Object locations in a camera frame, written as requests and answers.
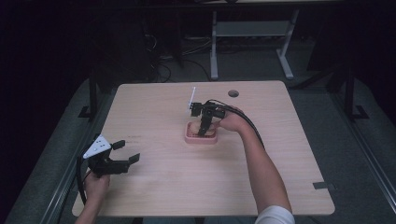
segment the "black device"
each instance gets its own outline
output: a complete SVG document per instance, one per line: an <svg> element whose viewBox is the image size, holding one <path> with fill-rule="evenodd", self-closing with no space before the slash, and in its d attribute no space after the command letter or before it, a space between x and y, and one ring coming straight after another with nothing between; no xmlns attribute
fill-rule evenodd
<svg viewBox="0 0 396 224"><path fill-rule="evenodd" d="M84 204L87 202L87 197L85 196L83 187L83 179L81 178L81 164L84 162L84 159L88 158L88 167L91 172L97 175L97 177L102 175L120 175L128 173L129 167L140 160L140 153L130 157L128 161L113 161L109 158L111 149L117 150L124 146L124 140L114 144L109 144L102 135L99 135L90 145L84 147L81 155L77 157L76 179L79 195Z"/></svg>
<svg viewBox="0 0 396 224"><path fill-rule="evenodd" d="M201 127L198 132L199 136L204 136L207 130L209 130L213 117L224 119L225 116L224 111L217 110L216 104L209 101L204 104L192 103L190 109L192 117L198 117L202 114Z"/></svg>
<svg viewBox="0 0 396 224"><path fill-rule="evenodd" d="M254 126L253 122L240 110L230 106L226 105L220 101L217 100L208 100L206 103L201 104L201 103L191 103L190 104L190 110L191 110L191 116L192 117L198 117L202 114L201 118L201 127L198 132L198 135L203 136L205 135L206 131L209 129L210 124L212 123L213 117L219 118L219 119L224 119L225 117L225 111L230 111L244 119L248 125L253 129L257 137L259 138L260 143L264 146L264 143L262 142L262 137L259 134L259 131L257 131L257 128Z"/></svg>

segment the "forearm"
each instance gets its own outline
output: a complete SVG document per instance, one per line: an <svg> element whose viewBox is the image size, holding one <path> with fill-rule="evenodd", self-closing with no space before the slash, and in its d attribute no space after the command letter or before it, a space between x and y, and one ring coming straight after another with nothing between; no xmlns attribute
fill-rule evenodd
<svg viewBox="0 0 396 224"><path fill-rule="evenodd" d="M250 185L258 212L270 205L279 205L291 211L283 180L253 129L244 126L238 133L244 144Z"/></svg>
<svg viewBox="0 0 396 224"><path fill-rule="evenodd" d="M87 201L84 209L79 215L76 224L93 224L96 221L96 217L100 212L102 201L94 202Z"/></svg>

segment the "white stick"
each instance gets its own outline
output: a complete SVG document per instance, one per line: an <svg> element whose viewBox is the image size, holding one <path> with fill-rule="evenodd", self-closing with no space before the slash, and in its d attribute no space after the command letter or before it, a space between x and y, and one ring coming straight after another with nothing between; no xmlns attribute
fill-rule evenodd
<svg viewBox="0 0 396 224"><path fill-rule="evenodd" d="M192 88L192 95L191 95L191 98L190 98L190 101L189 101L189 105L187 106L187 111L186 112L189 112L189 110L190 110L190 106L191 106L192 98L194 97L194 94L195 94L195 87Z"/></svg>

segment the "human arm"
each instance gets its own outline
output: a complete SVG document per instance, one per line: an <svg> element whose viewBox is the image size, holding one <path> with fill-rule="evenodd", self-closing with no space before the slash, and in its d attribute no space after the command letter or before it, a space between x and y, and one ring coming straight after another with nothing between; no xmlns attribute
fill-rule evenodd
<svg viewBox="0 0 396 224"><path fill-rule="evenodd" d="M96 174L90 172L84 184L87 193L87 202L76 220L76 224L95 223L96 217L106 197L110 184L110 175L102 175L98 178Z"/></svg>
<svg viewBox="0 0 396 224"><path fill-rule="evenodd" d="M215 126L237 132L241 136L258 212L271 205L284 207L291 212L283 180L253 128L240 116L229 111L226 111L224 119L215 123Z"/></svg>

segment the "black cable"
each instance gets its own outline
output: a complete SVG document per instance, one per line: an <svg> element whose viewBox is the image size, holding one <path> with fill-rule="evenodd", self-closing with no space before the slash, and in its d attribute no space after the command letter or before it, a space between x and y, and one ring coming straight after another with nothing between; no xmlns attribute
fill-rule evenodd
<svg viewBox="0 0 396 224"><path fill-rule="evenodd" d="M151 67L151 72L154 73L155 78L151 80L151 82L158 82L158 77L160 76L160 73L158 72L158 68L155 68L153 64L150 65Z"/></svg>
<svg viewBox="0 0 396 224"><path fill-rule="evenodd" d="M235 54L242 51L242 47L240 44L234 43L234 38L227 38L222 41L219 41L217 46L217 54Z"/></svg>
<svg viewBox="0 0 396 224"><path fill-rule="evenodd" d="M159 71L157 71L158 72L158 76L160 77L160 81L162 82L162 83L165 83L165 82L167 82L167 81L169 81L169 79L171 78L171 76L172 76L172 70L168 67L168 66L166 66L166 65L164 65L164 64L162 64L162 63L159 63L158 65L160 65L160 66L162 66L162 67L164 67L166 70L168 70L168 72L169 72L169 75L168 75L168 77L165 79L165 81L162 81L161 80L161 73L159 72Z"/></svg>
<svg viewBox="0 0 396 224"><path fill-rule="evenodd" d="M92 170L88 171L87 174L85 174L84 179L82 179L82 183L85 182L85 179L87 178L87 176L92 172Z"/></svg>
<svg viewBox="0 0 396 224"><path fill-rule="evenodd" d="M83 184L83 180L81 178L81 165L84 162L83 159L83 154L85 153L85 147L84 149L81 151L80 155L77 156L76 159L76 180L77 180L77 185L78 185L78 192L79 195L81 197L82 202L85 204L85 202L87 202L87 197L85 196L85 190L84 190L84 184Z"/></svg>
<svg viewBox="0 0 396 224"><path fill-rule="evenodd" d="M244 119L247 122L247 124L253 129L254 133L259 138L259 141L262 144L262 146L265 148L264 143L262 141L262 137L260 136L259 131L257 130L256 126L253 124L253 122L248 118L248 116L246 116L240 110L231 107L230 105L226 105L226 104L224 104L224 103L222 103L220 101L219 101L219 103L221 103L223 105L216 105L216 104L214 104L214 105L201 105L200 107L201 108L204 108L204 107L221 108L221 109L228 110L230 112L235 113L236 115L238 115L239 117L241 117L242 119Z"/></svg>
<svg viewBox="0 0 396 224"><path fill-rule="evenodd" d="M196 65L200 66L202 68L202 70L204 70L207 80L212 81L212 79L210 78L210 75L206 72L206 69L200 63L192 61L192 60L187 60L187 59L183 59L182 61L188 62L188 63L195 63Z"/></svg>

